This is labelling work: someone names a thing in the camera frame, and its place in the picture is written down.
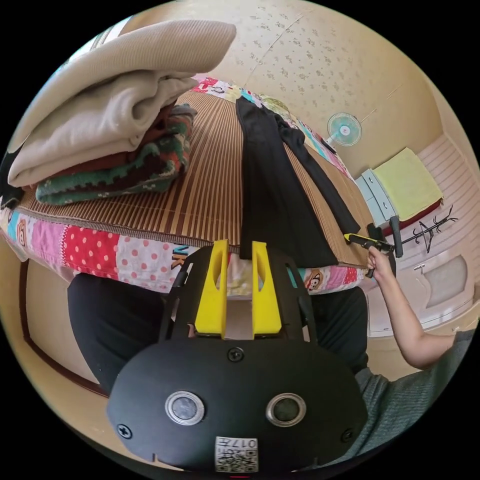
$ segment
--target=coat rack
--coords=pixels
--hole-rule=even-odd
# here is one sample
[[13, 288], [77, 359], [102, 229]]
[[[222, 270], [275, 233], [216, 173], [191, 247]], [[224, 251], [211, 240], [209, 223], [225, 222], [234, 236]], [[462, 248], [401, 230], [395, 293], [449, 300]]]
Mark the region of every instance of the coat rack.
[[437, 221], [437, 216], [433, 217], [433, 225], [432, 226], [426, 226], [422, 221], [419, 221], [418, 223], [420, 224], [420, 232], [416, 233], [415, 230], [416, 228], [413, 229], [413, 236], [410, 238], [407, 238], [402, 242], [402, 244], [406, 244], [407, 242], [411, 242], [412, 240], [415, 240], [415, 243], [417, 245], [420, 244], [420, 237], [423, 237], [423, 241], [425, 242], [425, 247], [426, 247], [426, 252], [429, 254], [430, 253], [430, 247], [432, 246], [432, 239], [435, 235], [435, 233], [441, 233], [442, 231], [440, 230], [440, 227], [444, 224], [446, 224], [448, 221], [456, 222], [458, 218], [450, 217], [452, 214], [452, 209], [454, 206], [452, 205], [450, 207], [450, 210], [448, 212], [448, 215], [445, 218], [442, 218], [441, 220]]

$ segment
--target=beige folded blanket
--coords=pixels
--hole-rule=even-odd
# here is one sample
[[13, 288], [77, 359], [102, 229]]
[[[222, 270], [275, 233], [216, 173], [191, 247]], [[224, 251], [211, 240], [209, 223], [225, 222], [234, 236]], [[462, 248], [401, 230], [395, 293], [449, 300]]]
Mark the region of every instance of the beige folded blanket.
[[173, 20], [134, 30], [60, 69], [20, 121], [9, 152], [23, 147], [8, 183], [23, 187], [97, 157], [137, 148], [159, 110], [213, 70], [234, 25]]
[[125, 73], [57, 108], [26, 139], [8, 183], [24, 187], [94, 159], [136, 150], [159, 111], [197, 85], [192, 78], [160, 75]]

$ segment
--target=floral wallpaper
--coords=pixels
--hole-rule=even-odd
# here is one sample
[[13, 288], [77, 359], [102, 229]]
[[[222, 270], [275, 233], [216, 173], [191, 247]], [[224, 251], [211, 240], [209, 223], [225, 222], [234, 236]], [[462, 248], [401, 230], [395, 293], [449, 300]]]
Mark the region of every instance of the floral wallpaper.
[[354, 177], [405, 147], [419, 152], [442, 134], [418, 67], [383, 37], [334, 10], [302, 0], [180, 0], [134, 16], [132, 28], [185, 18], [237, 26], [212, 77], [284, 102], [324, 137], [334, 113], [356, 116], [361, 140], [338, 148]]

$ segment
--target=gray shirt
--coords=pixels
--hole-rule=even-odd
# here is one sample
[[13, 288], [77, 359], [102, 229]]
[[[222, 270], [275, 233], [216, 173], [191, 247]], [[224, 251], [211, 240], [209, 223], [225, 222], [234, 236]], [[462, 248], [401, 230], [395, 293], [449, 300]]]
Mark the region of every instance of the gray shirt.
[[451, 380], [474, 332], [458, 332], [453, 346], [433, 366], [398, 380], [389, 381], [383, 375], [374, 375], [369, 368], [359, 371], [355, 379], [365, 400], [368, 420], [350, 450], [328, 465], [366, 453], [411, 427]]

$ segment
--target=qr code label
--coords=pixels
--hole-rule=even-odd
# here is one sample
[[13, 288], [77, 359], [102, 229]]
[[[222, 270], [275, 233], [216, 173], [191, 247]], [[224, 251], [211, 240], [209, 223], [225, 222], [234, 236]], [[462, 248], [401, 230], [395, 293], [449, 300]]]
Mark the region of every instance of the qr code label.
[[256, 438], [218, 436], [215, 440], [217, 472], [254, 473], [259, 471], [259, 450]]

